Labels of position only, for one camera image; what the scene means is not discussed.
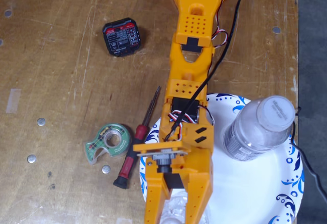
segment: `plastic water bottle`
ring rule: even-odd
[[[234,159],[252,160],[282,144],[291,133],[294,118],[294,106],[285,97],[251,101],[225,131],[225,149]]]

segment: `gray floor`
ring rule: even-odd
[[[327,190],[327,8],[326,0],[299,2],[299,145]],[[305,170],[298,224],[326,224],[327,203]]]

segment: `red screwdriver handle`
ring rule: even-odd
[[[136,128],[135,137],[132,140],[132,143],[127,151],[126,158],[124,164],[122,166],[121,171],[119,172],[118,179],[114,182],[114,185],[124,188],[127,188],[127,179],[129,177],[129,173],[131,172],[135,160],[137,159],[137,152],[133,151],[133,145],[141,144],[144,142],[146,135],[148,134],[148,127],[144,125],[139,125]]]

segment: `screwdriver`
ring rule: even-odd
[[[143,143],[146,135],[148,134],[150,117],[159,96],[160,88],[161,87],[159,86],[156,93],[154,94],[142,124],[138,125],[136,128],[135,137],[128,149],[122,169],[119,172],[117,179],[113,182],[114,186],[120,187],[122,189],[127,189],[128,176],[135,164],[135,161],[137,160],[138,154],[138,152],[133,151],[133,145]]]

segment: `metal shaft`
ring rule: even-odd
[[[142,125],[144,125],[144,126],[148,126],[148,124],[149,124],[149,120],[150,120],[151,114],[153,112],[154,105],[155,105],[155,103],[156,103],[156,101],[158,99],[159,93],[160,93],[160,88],[161,87],[158,86],[157,91],[154,93],[154,97],[153,97],[153,99],[152,99],[152,101],[150,103],[150,106],[148,108],[148,111],[147,111],[147,113],[146,113],[146,115],[144,117],[144,120],[142,122]]]

